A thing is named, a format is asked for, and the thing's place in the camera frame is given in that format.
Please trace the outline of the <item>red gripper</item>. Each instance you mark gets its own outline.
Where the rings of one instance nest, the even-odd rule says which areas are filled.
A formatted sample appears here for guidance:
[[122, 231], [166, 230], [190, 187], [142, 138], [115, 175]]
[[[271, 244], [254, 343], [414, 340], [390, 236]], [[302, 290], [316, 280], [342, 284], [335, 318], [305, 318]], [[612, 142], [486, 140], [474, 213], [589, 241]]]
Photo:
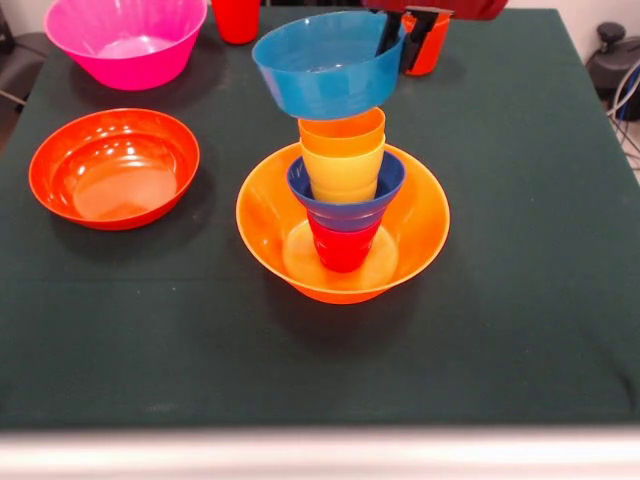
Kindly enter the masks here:
[[409, 23], [404, 41], [404, 70], [410, 71], [416, 63], [428, 34], [436, 23], [436, 14], [452, 14], [454, 18], [470, 21], [495, 19], [506, 7], [507, 0], [363, 0], [370, 10], [385, 11], [385, 24], [376, 49], [381, 56], [398, 44], [403, 26], [402, 17]]

